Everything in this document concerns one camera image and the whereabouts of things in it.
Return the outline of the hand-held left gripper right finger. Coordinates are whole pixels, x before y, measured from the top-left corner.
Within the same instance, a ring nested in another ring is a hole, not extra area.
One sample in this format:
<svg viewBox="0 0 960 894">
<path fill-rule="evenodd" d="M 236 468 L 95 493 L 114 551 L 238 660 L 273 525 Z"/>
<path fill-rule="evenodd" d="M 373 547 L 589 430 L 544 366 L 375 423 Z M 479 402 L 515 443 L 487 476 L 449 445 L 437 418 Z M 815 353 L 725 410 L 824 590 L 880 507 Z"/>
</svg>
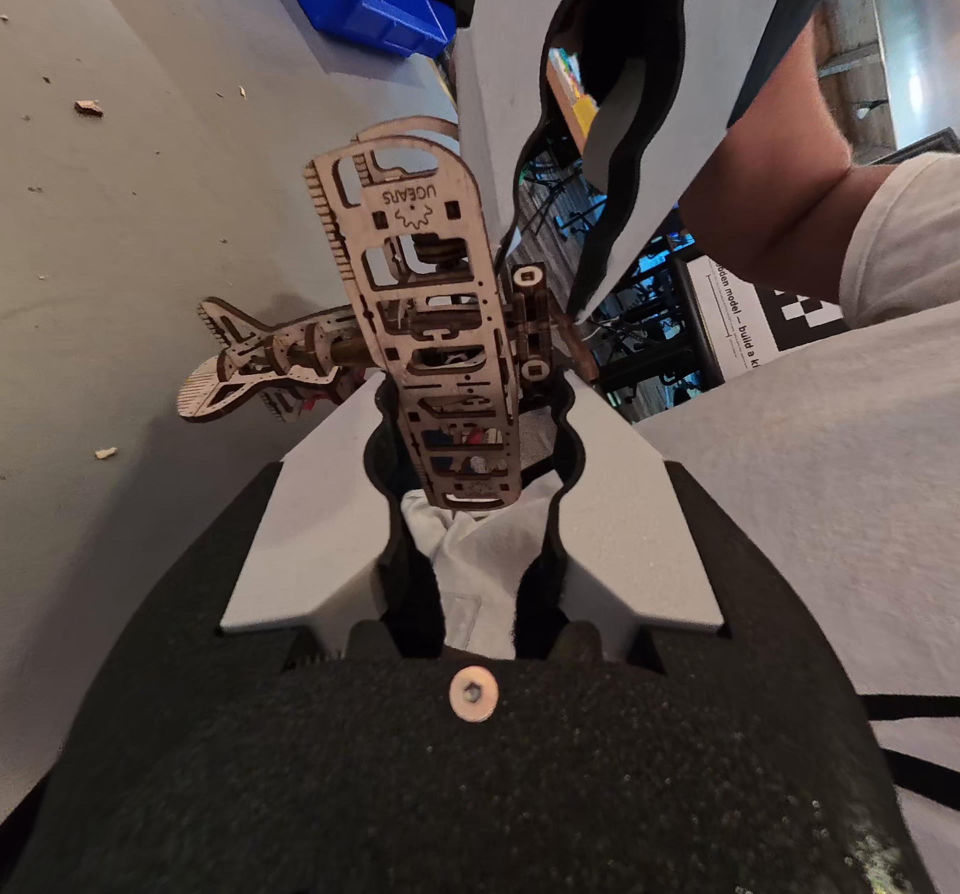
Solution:
<svg viewBox="0 0 960 894">
<path fill-rule="evenodd" d="M 598 629 L 625 661 L 643 628 L 717 634 L 724 617 L 663 456 L 575 372 L 562 374 L 555 422 L 562 487 L 551 505 L 558 608 Z"/>
</svg>

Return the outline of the white marker sign on stand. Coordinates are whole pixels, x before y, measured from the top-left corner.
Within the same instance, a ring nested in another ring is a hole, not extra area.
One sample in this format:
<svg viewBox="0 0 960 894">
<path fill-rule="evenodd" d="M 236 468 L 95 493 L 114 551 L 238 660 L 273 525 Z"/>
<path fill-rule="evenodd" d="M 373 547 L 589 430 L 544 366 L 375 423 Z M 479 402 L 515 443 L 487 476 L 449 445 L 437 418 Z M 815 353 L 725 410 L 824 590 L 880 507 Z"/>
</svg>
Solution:
<svg viewBox="0 0 960 894">
<path fill-rule="evenodd" d="M 675 252 L 671 266 L 695 318 L 705 371 L 716 384 L 849 330 L 839 306 L 757 287 L 693 244 Z"/>
</svg>

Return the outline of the person's right forearm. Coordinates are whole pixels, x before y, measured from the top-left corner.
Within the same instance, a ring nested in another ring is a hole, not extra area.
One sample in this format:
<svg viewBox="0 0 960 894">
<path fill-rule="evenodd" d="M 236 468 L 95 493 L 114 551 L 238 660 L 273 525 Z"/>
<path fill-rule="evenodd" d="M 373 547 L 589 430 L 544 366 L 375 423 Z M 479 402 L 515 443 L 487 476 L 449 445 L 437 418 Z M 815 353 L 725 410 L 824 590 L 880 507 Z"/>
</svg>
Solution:
<svg viewBox="0 0 960 894">
<path fill-rule="evenodd" d="M 762 288 L 839 304 L 846 252 L 892 165 L 856 166 L 810 20 L 678 202 L 702 252 Z"/>
</svg>

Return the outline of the wooden biplane model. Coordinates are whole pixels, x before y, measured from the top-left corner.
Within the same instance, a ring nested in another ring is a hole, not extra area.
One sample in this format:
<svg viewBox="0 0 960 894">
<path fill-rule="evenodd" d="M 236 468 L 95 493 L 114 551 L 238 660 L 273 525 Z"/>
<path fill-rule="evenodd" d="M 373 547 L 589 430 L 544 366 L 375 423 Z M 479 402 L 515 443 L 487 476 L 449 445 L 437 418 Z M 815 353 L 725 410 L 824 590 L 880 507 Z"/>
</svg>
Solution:
<svg viewBox="0 0 960 894">
<path fill-rule="evenodd" d="M 413 116 L 374 125 L 314 156 L 303 176 L 348 304 L 261 324 L 219 298 L 198 314 L 220 345 L 180 387 L 187 422 L 220 419 L 255 396 L 294 420 L 342 404 L 351 370 L 389 376 L 395 416 L 431 504 L 490 512 L 522 491 L 523 410 L 549 402 L 553 330 L 574 368 L 593 360 L 547 286 L 546 265 L 499 279 L 481 193 L 456 124 Z"/>
</svg>

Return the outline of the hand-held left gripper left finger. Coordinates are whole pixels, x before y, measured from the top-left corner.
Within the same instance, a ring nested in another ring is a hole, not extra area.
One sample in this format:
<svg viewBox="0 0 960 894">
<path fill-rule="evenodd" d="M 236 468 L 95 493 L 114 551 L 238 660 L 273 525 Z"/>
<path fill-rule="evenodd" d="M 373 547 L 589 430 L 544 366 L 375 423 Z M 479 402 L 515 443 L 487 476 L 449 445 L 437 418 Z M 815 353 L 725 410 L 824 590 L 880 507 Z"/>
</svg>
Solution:
<svg viewBox="0 0 960 894">
<path fill-rule="evenodd" d="M 373 374 L 282 461 L 223 634 L 304 627 L 345 648 L 354 624 L 401 605 L 409 548 L 384 480 L 397 465 L 394 386 Z"/>
</svg>

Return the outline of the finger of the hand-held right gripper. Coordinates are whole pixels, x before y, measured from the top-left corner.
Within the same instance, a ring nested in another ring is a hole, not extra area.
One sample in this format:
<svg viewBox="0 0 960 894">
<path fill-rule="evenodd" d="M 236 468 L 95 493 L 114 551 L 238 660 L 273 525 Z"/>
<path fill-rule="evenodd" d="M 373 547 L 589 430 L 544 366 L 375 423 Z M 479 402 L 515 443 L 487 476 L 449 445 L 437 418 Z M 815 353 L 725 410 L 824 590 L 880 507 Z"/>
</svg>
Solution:
<svg viewBox="0 0 960 894">
<path fill-rule="evenodd" d="M 606 195 L 568 310 L 584 319 L 724 138 L 778 0 L 585 0 L 579 58 L 598 100 L 582 172 Z"/>
<path fill-rule="evenodd" d="M 460 155 L 491 252 L 513 249 L 522 156 L 542 123 L 546 41 L 565 0 L 474 0 L 457 32 Z"/>
</svg>

